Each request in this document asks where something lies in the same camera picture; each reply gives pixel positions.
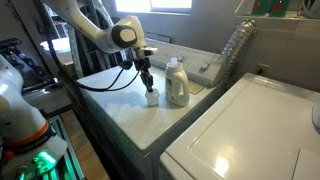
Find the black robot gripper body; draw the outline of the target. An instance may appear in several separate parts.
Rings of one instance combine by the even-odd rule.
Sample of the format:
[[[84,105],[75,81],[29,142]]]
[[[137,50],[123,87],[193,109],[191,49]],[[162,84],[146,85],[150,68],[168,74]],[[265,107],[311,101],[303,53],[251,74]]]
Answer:
[[[151,67],[149,58],[138,59],[134,61],[135,69],[140,72],[147,73]]]

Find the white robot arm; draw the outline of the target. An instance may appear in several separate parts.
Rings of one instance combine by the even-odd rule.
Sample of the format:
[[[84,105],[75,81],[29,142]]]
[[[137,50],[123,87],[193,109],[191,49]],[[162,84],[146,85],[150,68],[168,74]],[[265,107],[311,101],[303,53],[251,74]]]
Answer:
[[[152,93],[149,57],[158,52],[146,44],[140,21],[126,16],[105,30],[80,11],[76,0],[43,0],[55,13],[108,54],[131,48],[135,67]],[[6,59],[0,60],[1,180],[32,180],[54,169],[67,151],[49,120],[22,97],[23,77]]]

